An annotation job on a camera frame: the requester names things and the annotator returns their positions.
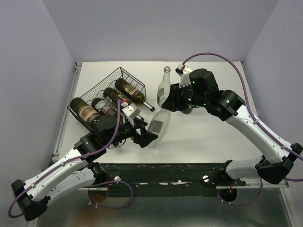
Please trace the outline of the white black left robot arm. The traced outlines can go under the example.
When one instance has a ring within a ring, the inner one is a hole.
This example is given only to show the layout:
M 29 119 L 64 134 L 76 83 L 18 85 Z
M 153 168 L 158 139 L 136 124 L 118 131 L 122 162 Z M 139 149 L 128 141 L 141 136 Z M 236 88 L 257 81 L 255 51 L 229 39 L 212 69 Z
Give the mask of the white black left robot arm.
M 86 186 L 101 186 L 105 175 L 94 161 L 116 142 L 131 138 L 141 148 L 148 146 L 158 135 L 146 130 L 147 123 L 120 124 L 112 115 L 103 115 L 93 122 L 93 130 L 83 136 L 64 157 L 28 180 L 15 180 L 12 185 L 14 204 L 20 216 L 32 221 L 41 216 L 51 203 L 66 193 Z

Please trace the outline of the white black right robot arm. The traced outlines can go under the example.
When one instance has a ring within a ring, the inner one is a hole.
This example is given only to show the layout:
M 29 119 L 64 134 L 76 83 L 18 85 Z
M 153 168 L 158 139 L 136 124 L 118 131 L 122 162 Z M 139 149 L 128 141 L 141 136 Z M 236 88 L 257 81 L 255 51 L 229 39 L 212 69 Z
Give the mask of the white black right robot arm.
M 273 133 L 262 121 L 248 110 L 246 103 L 231 90 L 220 90 L 212 72 L 206 69 L 190 70 L 184 67 L 181 73 L 186 85 L 162 81 L 158 86 L 158 105 L 171 112 L 183 111 L 188 107 L 204 107 L 209 114 L 227 122 L 262 153 L 255 159 L 227 161 L 218 173 L 218 181 L 229 185 L 242 177 L 260 177 L 271 184 L 279 184 L 294 166 L 303 148 L 290 144 Z

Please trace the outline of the green bottle brown label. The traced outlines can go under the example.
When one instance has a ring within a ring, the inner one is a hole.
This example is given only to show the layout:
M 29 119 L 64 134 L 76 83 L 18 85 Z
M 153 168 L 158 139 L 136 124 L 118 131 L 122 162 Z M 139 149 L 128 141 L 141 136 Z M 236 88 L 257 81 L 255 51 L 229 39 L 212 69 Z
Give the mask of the green bottle brown label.
M 92 107 L 98 111 L 101 115 L 117 116 L 115 106 L 112 104 L 111 99 L 101 99 L 99 97 L 93 99 L 91 103 Z

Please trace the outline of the short clear glass bottle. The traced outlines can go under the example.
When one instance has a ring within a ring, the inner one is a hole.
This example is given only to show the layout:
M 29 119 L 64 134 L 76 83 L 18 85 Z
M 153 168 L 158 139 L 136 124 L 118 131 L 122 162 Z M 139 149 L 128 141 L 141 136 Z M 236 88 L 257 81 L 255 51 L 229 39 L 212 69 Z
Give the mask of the short clear glass bottle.
M 163 141 L 171 120 L 171 112 L 166 109 L 160 109 L 152 118 L 148 131 L 158 135 L 158 138 L 153 140 L 148 147 L 156 148 Z

